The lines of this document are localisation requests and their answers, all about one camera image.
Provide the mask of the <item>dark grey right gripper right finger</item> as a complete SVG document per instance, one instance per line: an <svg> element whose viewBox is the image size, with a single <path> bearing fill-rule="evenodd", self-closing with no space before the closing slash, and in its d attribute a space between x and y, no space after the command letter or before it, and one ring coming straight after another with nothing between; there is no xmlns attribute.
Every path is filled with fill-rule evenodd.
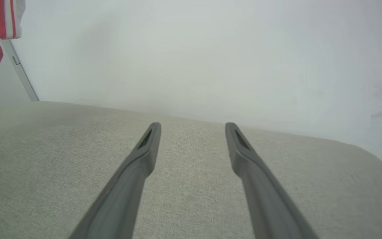
<svg viewBox="0 0 382 239"><path fill-rule="evenodd" d="M232 169L243 183L255 238L316 239L310 224L239 127L226 123L225 135Z"/></svg>

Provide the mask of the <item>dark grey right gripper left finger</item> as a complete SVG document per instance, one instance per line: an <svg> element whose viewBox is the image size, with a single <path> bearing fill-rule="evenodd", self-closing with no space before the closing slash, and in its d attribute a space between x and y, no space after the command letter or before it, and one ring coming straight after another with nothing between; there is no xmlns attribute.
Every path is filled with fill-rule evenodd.
<svg viewBox="0 0 382 239"><path fill-rule="evenodd" d="M150 124L70 235L71 239L130 239L146 178L153 172L161 124Z"/></svg>

